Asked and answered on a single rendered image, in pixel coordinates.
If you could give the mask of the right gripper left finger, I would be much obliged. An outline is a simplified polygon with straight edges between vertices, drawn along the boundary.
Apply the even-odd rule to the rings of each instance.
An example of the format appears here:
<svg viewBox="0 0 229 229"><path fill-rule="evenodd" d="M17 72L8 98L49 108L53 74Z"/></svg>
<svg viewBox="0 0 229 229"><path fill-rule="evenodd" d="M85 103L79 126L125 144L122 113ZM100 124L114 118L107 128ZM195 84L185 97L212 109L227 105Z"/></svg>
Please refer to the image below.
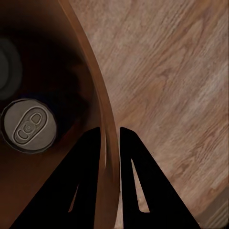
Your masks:
<svg viewBox="0 0 229 229"><path fill-rule="evenodd" d="M9 229L94 229L100 149L100 128L86 131Z"/></svg>

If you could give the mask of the trash can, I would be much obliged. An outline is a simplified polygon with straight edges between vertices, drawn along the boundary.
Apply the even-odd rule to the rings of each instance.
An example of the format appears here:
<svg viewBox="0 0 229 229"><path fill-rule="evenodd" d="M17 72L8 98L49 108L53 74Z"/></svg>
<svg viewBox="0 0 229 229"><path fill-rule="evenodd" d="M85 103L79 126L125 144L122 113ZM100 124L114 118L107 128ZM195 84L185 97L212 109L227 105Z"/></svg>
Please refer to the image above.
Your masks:
<svg viewBox="0 0 229 229"><path fill-rule="evenodd" d="M73 7L68 0L0 0L0 33L49 48L60 69L54 86L70 89L80 104L70 130L46 151L21 153L0 131L0 229L11 227L79 138L96 127L101 149L94 229L115 229L121 169L115 120L97 59ZM0 101L0 116L14 99Z"/></svg>

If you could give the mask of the can of soda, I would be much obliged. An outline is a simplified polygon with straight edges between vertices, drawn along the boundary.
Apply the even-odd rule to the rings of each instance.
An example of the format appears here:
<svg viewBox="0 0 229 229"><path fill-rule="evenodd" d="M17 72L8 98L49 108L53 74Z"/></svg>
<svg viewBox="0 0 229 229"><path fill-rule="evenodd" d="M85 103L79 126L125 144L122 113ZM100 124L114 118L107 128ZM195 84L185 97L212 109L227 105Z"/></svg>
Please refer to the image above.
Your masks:
<svg viewBox="0 0 229 229"><path fill-rule="evenodd" d="M78 97L66 87L18 95L0 116L0 131L15 150L36 154L56 145L80 112Z"/></svg>
<svg viewBox="0 0 229 229"><path fill-rule="evenodd" d="M49 48L0 33L0 101L52 87L59 71Z"/></svg>

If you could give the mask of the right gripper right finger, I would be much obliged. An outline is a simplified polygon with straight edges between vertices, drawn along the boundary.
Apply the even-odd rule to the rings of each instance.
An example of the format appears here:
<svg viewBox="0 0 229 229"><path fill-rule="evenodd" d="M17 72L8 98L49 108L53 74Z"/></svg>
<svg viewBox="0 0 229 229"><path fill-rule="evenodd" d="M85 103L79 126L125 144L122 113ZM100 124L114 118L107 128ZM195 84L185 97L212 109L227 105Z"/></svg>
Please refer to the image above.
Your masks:
<svg viewBox="0 0 229 229"><path fill-rule="evenodd" d="M139 210L135 169L150 213ZM138 135L120 127L124 229L201 229Z"/></svg>

